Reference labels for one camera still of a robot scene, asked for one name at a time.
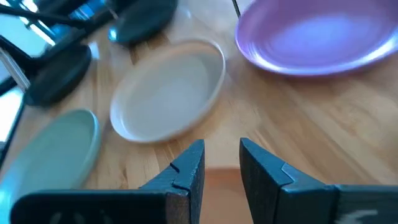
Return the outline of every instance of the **purple bowl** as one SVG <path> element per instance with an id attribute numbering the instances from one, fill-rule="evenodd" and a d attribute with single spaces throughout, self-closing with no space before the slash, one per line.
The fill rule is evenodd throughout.
<path id="1" fill-rule="evenodd" d="M 347 72 L 398 49 L 398 0 L 257 0 L 239 19 L 235 40 L 265 70 Z"/>

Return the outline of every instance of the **wooden tabletop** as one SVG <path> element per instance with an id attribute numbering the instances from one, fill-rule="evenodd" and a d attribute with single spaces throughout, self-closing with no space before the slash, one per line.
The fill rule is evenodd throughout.
<path id="1" fill-rule="evenodd" d="M 243 10 L 249 0 L 238 3 Z M 328 184 L 398 184 L 398 56 L 347 76 L 286 78 L 245 61 L 234 44 L 237 20 L 231 0 L 180 0 L 171 25 L 131 49 L 110 43 L 108 27 L 99 30 L 88 41 L 95 60 L 80 86 L 49 110 L 25 109 L 0 178 L 46 124 L 86 108 L 103 130 L 98 159 L 82 186 L 87 189 L 135 189 L 196 139 L 205 140 L 207 167 L 236 167 L 240 137 Z M 226 55 L 218 102 L 177 139 L 145 145 L 124 140 L 109 121 L 118 82 L 158 46 L 190 37 L 215 40 Z"/>

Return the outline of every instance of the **dish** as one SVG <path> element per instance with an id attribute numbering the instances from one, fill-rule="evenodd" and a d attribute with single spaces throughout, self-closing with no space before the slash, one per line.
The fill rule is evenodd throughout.
<path id="1" fill-rule="evenodd" d="M 206 169 L 200 223 L 253 223 L 239 168 Z"/>
<path id="2" fill-rule="evenodd" d="M 398 1 L 254 1 L 241 16 L 236 44 L 264 70 L 330 75 L 376 62 L 398 46 Z"/>
<path id="3" fill-rule="evenodd" d="M 225 76 L 220 48 L 205 40 L 162 47 L 120 82 L 111 123 L 134 142 L 169 139 L 192 127 L 214 104 Z"/>
<path id="4" fill-rule="evenodd" d="M 59 116 L 21 151 L 0 183 L 0 223 L 21 196 L 43 189 L 74 189 L 87 178 L 100 148 L 100 127 L 87 110 Z"/>

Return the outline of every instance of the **light green plate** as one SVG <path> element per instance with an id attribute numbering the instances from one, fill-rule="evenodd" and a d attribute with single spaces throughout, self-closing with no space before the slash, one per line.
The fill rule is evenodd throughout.
<path id="1" fill-rule="evenodd" d="M 98 120 L 88 110 L 70 111 L 41 130 L 0 183 L 0 224 L 9 223 L 12 205 L 25 194 L 78 188 L 90 173 L 100 144 Z"/>

